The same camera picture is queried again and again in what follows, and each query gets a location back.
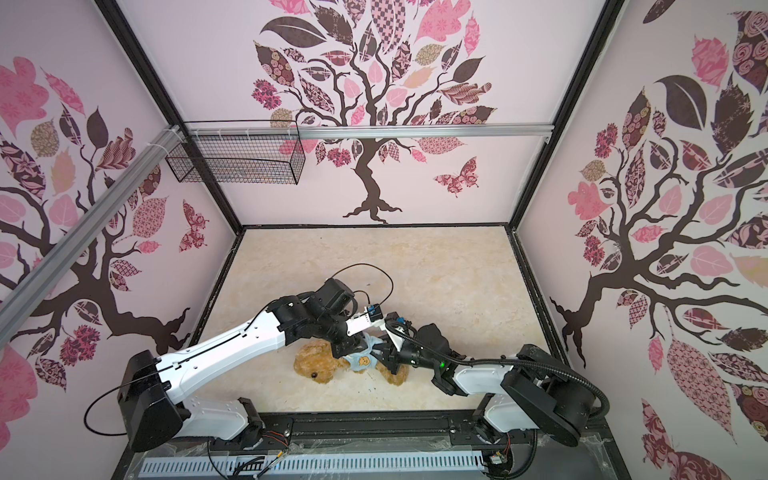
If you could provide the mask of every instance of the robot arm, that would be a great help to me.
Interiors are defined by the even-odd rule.
[[[581,378],[577,373],[538,347],[525,346],[516,359],[465,360],[450,349],[435,324],[415,331],[397,313],[385,318],[378,305],[350,316],[344,310],[350,302],[356,310],[352,290],[332,278],[316,292],[270,302],[254,318],[204,343],[157,358],[148,350],[133,356],[118,393],[129,446],[144,452],[175,436],[231,440],[238,435],[245,448],[255,445],[261,421],[250,400],[210,402],[194,392],[241,363],[299,338],[328,340],[336,358],[362,351],[362,331],[370,327],[386,332],[372,354],[392,373],[402,364],[430,368],[435,373],[432,383],[448,395],[494,394],[486,396],[483,421],[476,426],[489,442],[510,429],[540,428],[565,445],[578,443],[595,395],[584,387],[586,381],[573,381]],[[552,370],[566,375],[553,375]],[[607,400],[602,398],[605,411]]]

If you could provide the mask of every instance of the wire basket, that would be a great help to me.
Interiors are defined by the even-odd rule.
[[[286,126],[296,122],[280,122]],[[201,182],[195,161],[202,161],[217,182],[298,184],[306,155],[298,127],[275,134],[192,134],[201,157],[190,156],[189,147],[178,144],[165,157],[180,182]]]

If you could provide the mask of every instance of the beige floor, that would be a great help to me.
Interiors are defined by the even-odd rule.
[[[316,290],[356,262],[382,267],[395,280],[384,312],[396,311],[418,328],[436,323],[451,347],[467,356],[514,355],[524,343],[546,349],[503,227],[335,228],[250,230],[205,327],[209,339],[251,318],[283,295]],[[377,270],[356,266],[338,278],[366,290],[373,302],[389,292]],[[365,302],[365,297],[358,294]],[[247,362],[203,387],[211,399],[251,398],[262,412],[473,409],[482,396],[447,396],[415,369],[402,386],[372,370],[339,371],[320,385],[293,371],[308,340]]]

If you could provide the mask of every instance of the black cable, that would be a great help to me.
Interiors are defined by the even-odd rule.
[[[509,475],[496,475],[491,472],[485,473],[485,476],[492,480],[511,480],[522,476],[533,465],[533,459],[536,456],[536,448],[538,447],[538,433],[536,430],[531,430],[531,452],[528,453],[528,459],[525,460],[525,464],[514,472],[510,472]]]
[[[446,355],[444,353],[440,353],[437,350],[434,350],[430,348],[429,346],[425,345],[424,343],[418,341],[417,339],[406,335],[405,333],[401,332],[400,330],[397,330],[396,328],[391,328],[394,326],[402,326],[401,323],[398,323],[396,320],[390,320],[387,323],[385,323],[386,329],[388,332],[390,332],[394,336],[398,336],[404,340],[408,340],[409,342],[420,346],[427,352],[430,352],[432,355],[437,356],[443,360],[448,360],[449,362],[454,362],[458,365],[463,366],[476,366],[476,365],[512,365],[512,366],[521,366],[521,367],[528,367],[531,369],[538,369],[543,370],[544,372],[549,373],[556,373],[560,376],[565,377],[566,379],[571,380],[572,382],[576,382],[577,384],[583,386],[589,392],[591,392],[595,397],[600,400],[600,407],[595,411],[592,412],[589,415],[590,420],[599,420],[602,419],[607,413],[608,410],[611,408],[611,404],[608,401],[608,397],[605,396],[605,394],[592,382],[584,378],[583,376],[579,375],[576,372],[569,372],[566,369],[562,369],[557,366],[551,366],[547,365],[545,363],[541,362],[533,362],[531,360],[520,360],[520,359],[477,359],[477,360],[464,360],[464,359],[457,359],[455,357]]]
[[[365,290],[355,290],[353,293],[364,293],[366,295],[366,302],[371,305],[371,296]]]
[[[160,373],[160,372],[164,372],[165,370],[168,370],[168,369],[169,369],[169,368],[171,368],[172,366],[173,366],[173,365],[169,365],[169,366],[165,367],[164,369],[160,369],[160,370],[158,370],[158,371],[156,371],[156,372],[152,372],[152,373],[150,373],[149,375],[145,375],[145,376],[139,377],[139,378],[137,378],[137,379],[133,379],[133,380],[131,380],[130,382],[126,382],[126,383],[124,383],[124,384],[122,384],[122,385],[118,385],[118,386],[114,387],[113,389],[111,389],[111,390],[108,390],[108,391],[107,391],[107,392],[105,392],[105,393],[102,393],[102,394],[101,394],[101,395],[100,395],[100,396],[99,396],[99,397],[98,397],[96,400],[94,400],[93,402],[91,402],[91,404],[88,406],[88,408],[86,408],[86,409],[85,409],[85,414],[83,415],[83,424],[85,425],[85,428],[86,428],[86,429],[88,429],[88,431],[89,431],[89,432],[91,432],[91,433],[95,433],[96,435],[101,435],[101,436],[103,436],[103,437],[121,437],[121,436],[123,436],[123,435],[127,435],[127,433],[126,433],[126,432],[123,432],[123,433],[104,433],[104,432],[99,432],[99,431],[97,431],[97,430],[93,430],[93,429],[91,428],[91,426],[88,424],[88,413],[91,411],[91,409],[94,407],[94,405],[96,405],[96,403],[97,403],[99,400],[103,399],[105,396],[109,395],[110,393],[114,392],[115,390],[121,389],[121,388],[123,388],[124,386],[128,386],[128,385],[130,385],[131,383],[135,383],[135,382],[138,382],[139,380],[143,380],[143,379],[149,378],[149,377],[151,377],[152,375],[157,375],[157,374],[158,374],[158,373]]]
[[[395,280],[392,280],[392,277],[390,277],[390,276],[389,276],[389,274],[388,274],[387,272],[385,272],[384,270],[382,270],[382,269],[378,268],[376,265],[372,265],[372,264],[370,264],[370,263],[353,263],[352,265],[349,265],[349,266],[345,266],[344,268],[342,268],[342,269],[341,269],[341,270],[339,270],[338,272],[336,272],[336,273],[334,273],[333,275],[331,275],[331,278],[335,277],[336,275],[338,275],[339,273],[343,272],[344,270],[346,270],[346,269],[348,269],[348,268],[352,268],[353,266],[358,266],[358,265],[367,265],[367,266],[372,266],[373,268],[377,269],[379,272],[381,272],[381,273],[384,273],[384,274],[386,275],[386,277],[389,279],[389,283],[392,285],[392,286],[391,286],[391,288],[389,289],[389,293],[387,293],[387,296],[386,296],[386,297],[384,297],[384,300],[382,300],[381,302],[379,302],[379,305],[383,305],[383,304],[384,304],[384,302],[385,302],[385,301],[387,301],[387,299],[388,299],[388,298],[389,298],[389,297],[392,295],[392,292],[394,292],[394,291],[395,291]]]

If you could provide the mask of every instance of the butterfly decal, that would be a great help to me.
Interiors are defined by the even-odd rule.
[[[435,177],[435,181],[441,185],[448,187],[448,192],[454,194],[458,198],[458,192],[464,189],[464,186],[477,187],[478,176],[475,173],[477,170],[477,163],[475,160],[477,157],[472,157],[462,167],[462,171],[458,176],[456,175],[438,175]]]
[[[201,230],[205,229],[205,224],[210,220],[205,220],[203,214],[196,214],[194,208],[184,202],[184,216],[187,218],[187,223],[190,224],[190,229],[181,237],[181,243],[179,243],[179,252],[189,250],[192,247],[200,248],[205,245],[205,237]]]

